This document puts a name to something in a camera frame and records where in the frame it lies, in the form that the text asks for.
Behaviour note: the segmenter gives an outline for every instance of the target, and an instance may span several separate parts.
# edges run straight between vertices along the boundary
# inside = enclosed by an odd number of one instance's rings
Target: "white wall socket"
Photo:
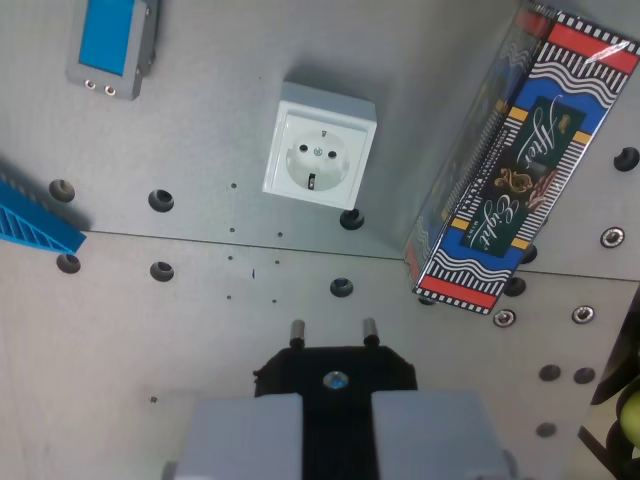
[[[285,82],[262,191],[352,210],[376,126],[371,102]]]

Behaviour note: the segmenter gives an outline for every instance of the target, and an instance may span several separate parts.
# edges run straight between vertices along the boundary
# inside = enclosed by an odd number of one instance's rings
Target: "box packaging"
[[[407,243],[416,294],[491,311],[639,55],[637,41],[523,3]]]

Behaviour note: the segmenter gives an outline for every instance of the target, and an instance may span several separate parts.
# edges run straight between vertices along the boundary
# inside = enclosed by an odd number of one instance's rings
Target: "socket outlet holes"
[[[173,267],[165,262],[156,262],[151,265],[149,273],[158,282],[168,282],[174,275]]]
[[[168,212],[173,208],[173,204],[173,195],[166,190],[154,190],[149,194],[149,206],[156,212]]]
[[[327,131],[311,131],[301,135],[297,144],[287,152],[287,171],[300,187],[310,188],[310,175],[314,176],[313,190],[317,192],[330,190],[346,178],[351,163],[340,137]]]
[[[338,298],[348,297],[353,293],[353,283],[348,278],[336,278],[331,282],[329,290]]]
[[[69,203],[76,197],[76,190],[69,182],[59,178],[49,184],[49,194],[59,202]]]
[[[58,255],[56,264],[60,271],[68,274],[78,273],[80,271],[80,260],[75,255]]]
[[[364,215],[357,208],[345,210],[340,214],[340,225],[345,230],[357,230],[364,225]]]

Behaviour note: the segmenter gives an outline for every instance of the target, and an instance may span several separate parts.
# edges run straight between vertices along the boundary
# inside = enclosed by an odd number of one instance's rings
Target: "hole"
[[[596,378],[596,372],[593,368],[580,368],[576,370],[576,373],[573,375],[573,380],[578,385],[586,385],[587,383],[593,382]]]
[[[156,262],[151,265],[149,273],[158,282],[168,282],[174,275],[173,267],[165,262]]]
[[[78,257],[64,253],[62,255],[58,255],[56,264],[62,272],[68,274],[78,273],[81,267]]]
[[[640,162],[640,152],[633,147],[622,149],[620,155],[613,159],[613,166],[621,172],[628,172],[638,166]]]
[[[433,300],[429,300],[428,298],[419,297],[418,301],[423,305],[435,305],[436,302]]]
[[[149,205],[156,212],[168,212],[173,208],[173,195],[166,190],[154,190],[149,194]]]
[[[504,294],[507,297],[517,297],[522,295],[526,289],[527,282],[520,277],[511,277],[504,287]]]
[[[336,297],[348,297],[353,293],[353,283],[351,283],[351,280],[347,278],[336,278],[333,282],[331,282],[329,290]]]
[[[562,371],[560,370],[559,366],[545,365],[540,369],[540,372],[538,372],[538,376],[543,382],[553,382],[554,380],[560,378],[561,373]]]
[[[527,263],[533,262],[538,256],[538,249],[535,245],[529,245],[527,249],[524,251],[524,255],[522,257],[521,264],[525,265]]]
[[[69,203],[76,197],[76,190],[66,180],[57,179],[49,184],[49,194],[59,202]]]
[[[357,230],[364,225],[364,215],[357,208],[345,210],[340,214],[340,225],[345,230]]]
[[[556,428],[555,423],[545,422],[538,425],[538,428],[536,428],[536,435],[541,438],[549,438],[553,437],[557,431],[558,429]]]

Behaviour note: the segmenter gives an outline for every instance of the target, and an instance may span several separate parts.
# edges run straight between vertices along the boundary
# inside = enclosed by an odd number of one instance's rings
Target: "chocolate box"
[[[491,311],[639,55],[637,41],[523,4],[407,243],[416,294]]]

